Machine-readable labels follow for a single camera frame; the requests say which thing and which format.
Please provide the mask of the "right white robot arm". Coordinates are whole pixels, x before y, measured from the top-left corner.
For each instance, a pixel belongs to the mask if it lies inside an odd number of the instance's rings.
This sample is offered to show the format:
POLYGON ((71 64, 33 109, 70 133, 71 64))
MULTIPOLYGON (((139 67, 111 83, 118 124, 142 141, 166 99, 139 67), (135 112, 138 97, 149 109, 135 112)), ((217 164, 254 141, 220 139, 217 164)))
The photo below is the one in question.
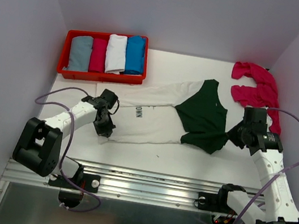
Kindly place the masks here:
POLYGON ((249 198, 239 185, 224 185, 216 195, 217 208, 233 210, 244 224, 299 224, 299 211, 288 185, 283 147, 278 134, 268 131, 267 109, 246 107, 241 122, 228 132, 237 147, 248 148, 262 188, 249 198))

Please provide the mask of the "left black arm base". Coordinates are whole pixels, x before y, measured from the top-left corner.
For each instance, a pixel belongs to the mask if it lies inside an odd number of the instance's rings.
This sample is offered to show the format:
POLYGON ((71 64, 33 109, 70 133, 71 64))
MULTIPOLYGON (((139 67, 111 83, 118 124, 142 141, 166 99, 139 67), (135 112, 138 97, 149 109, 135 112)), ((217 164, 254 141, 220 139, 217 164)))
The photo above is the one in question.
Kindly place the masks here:
MULTIPOLYGON (((98 192, 101 179, 100 175, 86 173, 82 164, 67 157, 65 158, 62 166, 65 175, 75 185, 91 193, 98 192)), ((56 167, 53 173, 50 175, 48 184, 51 187, 76 190, 73 185, 64 179, 58 167, 56 167)))

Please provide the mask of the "blue rolled t-shirt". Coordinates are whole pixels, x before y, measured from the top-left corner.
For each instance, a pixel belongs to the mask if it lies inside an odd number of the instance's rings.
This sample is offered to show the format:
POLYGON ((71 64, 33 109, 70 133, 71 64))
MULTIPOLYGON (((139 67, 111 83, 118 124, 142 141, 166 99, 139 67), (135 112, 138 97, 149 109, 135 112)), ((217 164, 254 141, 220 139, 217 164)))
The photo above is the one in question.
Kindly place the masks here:
POLYGON ((141 36, 133 36, 128 38, 124 74, 143 74, 145 44, 146 40, 141 36))

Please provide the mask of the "red plastic tray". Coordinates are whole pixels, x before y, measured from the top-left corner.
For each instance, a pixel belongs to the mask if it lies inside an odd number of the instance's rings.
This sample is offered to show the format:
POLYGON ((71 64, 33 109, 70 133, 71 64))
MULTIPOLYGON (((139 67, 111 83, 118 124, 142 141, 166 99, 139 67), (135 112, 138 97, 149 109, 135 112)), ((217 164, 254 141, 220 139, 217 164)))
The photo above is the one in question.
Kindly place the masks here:
POLYGON ((57 72, 62 74, 64 79, 73 79, 80 81, 94 81, 94 82, 111 82, 111 83, 124 83, 124 84, 142 84, 147 76, 147 55, 148 55, 148 45, 149 38, 147 36, 142 36, 145 39, 145 49, 144 49, 144 69, 143 74, 141 75, 125 75, 125 74, 105 74, 105 73, 95 73, 95 72, 81 72, 81 71, 67 71, 65 67, 69 64, 69 55, 71 49, 72 39, 76 36, 91 36, 98 39, 109 40, 109 36, 111 33, 105 32, 91 32, 91 31, 81 31, 81 30, 69 30, 64 45, 62 48, 62 52, 60 54, 60 58, 57 65, 57 72))

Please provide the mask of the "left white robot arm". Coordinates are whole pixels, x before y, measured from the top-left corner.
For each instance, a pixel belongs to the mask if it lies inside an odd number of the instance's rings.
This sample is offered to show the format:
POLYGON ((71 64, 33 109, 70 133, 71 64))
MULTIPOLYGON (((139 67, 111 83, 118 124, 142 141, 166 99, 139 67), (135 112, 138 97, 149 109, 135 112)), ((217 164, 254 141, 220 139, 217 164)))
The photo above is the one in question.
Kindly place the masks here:
POLYGON ((119 106, 118 96, 104 90, 100 96, 86 95, 81 101, 68 108, 58 102, 44 102, 57 105, 62 113, 46 119, 31 118, 25 124, 12 158, 41 177, 61 175, 68 187, 77 187, 82 182, 83 167, 77 161, 61 154, 62 141, 68 138, 66 150, 71 146, 75 130, 93 124, 96 134, 110 137, 116 126, 110 110, 119 106))

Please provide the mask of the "grey rolled t-shirt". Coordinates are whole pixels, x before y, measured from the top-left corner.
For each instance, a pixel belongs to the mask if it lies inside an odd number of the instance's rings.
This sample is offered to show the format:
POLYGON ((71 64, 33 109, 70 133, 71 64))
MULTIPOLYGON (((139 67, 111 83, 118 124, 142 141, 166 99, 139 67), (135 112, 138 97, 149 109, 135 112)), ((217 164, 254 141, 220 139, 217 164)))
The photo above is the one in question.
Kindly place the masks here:
POLYGON ((90 36, 76 36, 72 39, 69 62, 64 70, 88 72, 92 54, 93 38, 90 36))

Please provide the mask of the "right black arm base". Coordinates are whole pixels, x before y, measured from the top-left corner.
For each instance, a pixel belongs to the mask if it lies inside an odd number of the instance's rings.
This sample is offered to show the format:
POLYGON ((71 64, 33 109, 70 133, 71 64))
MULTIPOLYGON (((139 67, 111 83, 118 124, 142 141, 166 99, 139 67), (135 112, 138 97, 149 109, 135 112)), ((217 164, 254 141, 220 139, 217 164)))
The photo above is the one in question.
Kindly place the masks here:
POLYGON ((199 192, 198 197, 194 200, 193 205, 200 210, 211 211, 213 213, 237 214, 229 207, 227 203, 228 194, 246 193, 242 186, 234 184, 224 184, 216 193, 199 192))

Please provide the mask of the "cream and green t-shirt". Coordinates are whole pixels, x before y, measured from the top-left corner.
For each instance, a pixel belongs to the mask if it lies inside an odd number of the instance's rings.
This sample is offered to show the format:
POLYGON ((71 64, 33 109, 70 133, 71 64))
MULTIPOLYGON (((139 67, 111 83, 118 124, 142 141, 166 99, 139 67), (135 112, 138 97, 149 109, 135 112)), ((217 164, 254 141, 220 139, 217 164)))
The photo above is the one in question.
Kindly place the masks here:
POLYGON ((109 141, 133 144, 188 144, 208 154, 227 142, 227 109, 220 102, 214 79, 161 86, 99 84, 113 91, 119 110, 109 141))

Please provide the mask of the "magenta rolled t-shirt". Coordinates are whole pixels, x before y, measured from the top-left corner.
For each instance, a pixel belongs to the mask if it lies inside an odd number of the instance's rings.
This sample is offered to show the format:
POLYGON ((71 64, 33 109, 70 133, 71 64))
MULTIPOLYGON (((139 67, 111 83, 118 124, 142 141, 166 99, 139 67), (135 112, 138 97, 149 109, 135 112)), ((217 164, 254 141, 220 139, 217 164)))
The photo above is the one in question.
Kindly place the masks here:
POLYGON ((95 38, 89 61, 88 71, 92 73, 103 73, 105 71, 105 59, 107 40, 95 38))

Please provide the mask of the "white rolled t-shirt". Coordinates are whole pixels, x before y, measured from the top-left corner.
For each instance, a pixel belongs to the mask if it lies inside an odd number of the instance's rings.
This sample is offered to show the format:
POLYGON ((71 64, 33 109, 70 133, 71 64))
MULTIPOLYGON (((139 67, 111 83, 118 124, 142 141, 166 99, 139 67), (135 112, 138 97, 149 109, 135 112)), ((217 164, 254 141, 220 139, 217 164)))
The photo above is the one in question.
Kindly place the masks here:
POLYGON ((110 35, 105 59, 105 73, 119 74, 125 70, 127 36, 110 35))

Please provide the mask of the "magenta crumpled t-shirt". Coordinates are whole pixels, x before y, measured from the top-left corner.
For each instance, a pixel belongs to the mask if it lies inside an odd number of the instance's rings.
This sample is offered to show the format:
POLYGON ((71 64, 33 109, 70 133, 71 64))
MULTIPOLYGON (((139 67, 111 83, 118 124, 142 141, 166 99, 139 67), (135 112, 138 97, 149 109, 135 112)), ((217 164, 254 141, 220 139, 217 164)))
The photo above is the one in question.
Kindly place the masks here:
POLYGON ((233 66, 231 77, 240 79, 244 76, 252 78, 255 86, 232 86, 230 92, 233 100, 243 107, 248 105, 254 108, 267 107, 267 114, 272 121, 270 131, 280 135, 280 117, 277 111, 280 106, 275 78, 268 70, 257 64, 238 61, 233 66))

